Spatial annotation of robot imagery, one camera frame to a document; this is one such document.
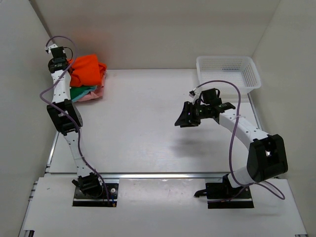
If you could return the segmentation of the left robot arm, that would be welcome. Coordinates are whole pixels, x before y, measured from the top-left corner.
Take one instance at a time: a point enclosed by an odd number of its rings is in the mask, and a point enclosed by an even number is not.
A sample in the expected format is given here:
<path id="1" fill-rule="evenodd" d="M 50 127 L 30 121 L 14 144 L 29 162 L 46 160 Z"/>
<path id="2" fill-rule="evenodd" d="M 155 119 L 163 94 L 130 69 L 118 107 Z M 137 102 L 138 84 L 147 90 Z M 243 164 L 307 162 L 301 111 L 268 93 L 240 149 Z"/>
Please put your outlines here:
<path id="1" fill-rule="evenodd" d="M 47 111 L 56 130 L 61 133 L 71 150 L 77 167 L 77 179 L 73 184 L 82 192 L 87 191 L 97 197 L 103 192 L 99 175 L 87 164 L 80 148 L 80 128 L 83 125 L 81 115 L 71 100 L 71 66 L 64 47 L 53 44 L 46 52 L 52 55 L 48 68 L 53 79 L 53 99 L 48 103 Z"/>

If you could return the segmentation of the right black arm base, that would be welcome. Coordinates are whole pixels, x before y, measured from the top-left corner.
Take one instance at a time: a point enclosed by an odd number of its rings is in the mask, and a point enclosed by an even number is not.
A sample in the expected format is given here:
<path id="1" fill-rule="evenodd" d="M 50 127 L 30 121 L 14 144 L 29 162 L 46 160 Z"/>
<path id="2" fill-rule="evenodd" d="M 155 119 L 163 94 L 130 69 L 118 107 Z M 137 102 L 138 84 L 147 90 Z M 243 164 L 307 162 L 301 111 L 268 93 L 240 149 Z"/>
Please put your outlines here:
<path id="1" fill-rule="evenodd" d="M 206 197 L 208 209 L 252 209 L 254 203 L 248 187 L 230 188 L 224 183 L 206 183 L 195 198 Z"/>

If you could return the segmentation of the orange t-shirt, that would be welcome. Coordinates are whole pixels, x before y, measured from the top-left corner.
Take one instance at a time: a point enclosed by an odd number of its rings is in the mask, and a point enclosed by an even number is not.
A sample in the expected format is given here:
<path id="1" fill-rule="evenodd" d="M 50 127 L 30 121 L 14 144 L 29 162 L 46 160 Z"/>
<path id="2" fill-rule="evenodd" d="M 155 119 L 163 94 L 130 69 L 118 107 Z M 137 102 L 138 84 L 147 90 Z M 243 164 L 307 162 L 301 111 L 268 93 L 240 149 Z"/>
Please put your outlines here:
<path id="1" fill-rule="evenodd" d="M 72 63 L 71 87 L 99 86 L 102 84 L 103 75 L 107 65 L 99 62 L 96 54 L 78 57 L 70 60 Z"/>

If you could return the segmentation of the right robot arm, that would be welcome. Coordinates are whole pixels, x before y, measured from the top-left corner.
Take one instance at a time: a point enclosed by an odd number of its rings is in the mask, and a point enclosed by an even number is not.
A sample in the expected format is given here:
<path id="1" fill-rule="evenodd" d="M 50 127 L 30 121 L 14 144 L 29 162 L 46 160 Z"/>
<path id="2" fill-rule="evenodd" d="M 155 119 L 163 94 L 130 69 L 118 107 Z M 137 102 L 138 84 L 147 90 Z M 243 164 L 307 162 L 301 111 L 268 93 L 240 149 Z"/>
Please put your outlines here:
<path id="1" fill-rule="evenodd" d="M 231 139 L 240 140 L 248 150 L 246 166 L 231 171 L 223 179 L 222 194 L 228 198 L 239 192 L 239 187 L 261 183 L 288 171 L 288 163 L 283 138 L 270 135 L 252 123 L 240 112 L 240 106 L 222 102 L 217 89 L 203 91 L 194 100 L 186 101 L 175 125 L 197 127 L 202 119 L 213 119 L 232 133 Z"/>

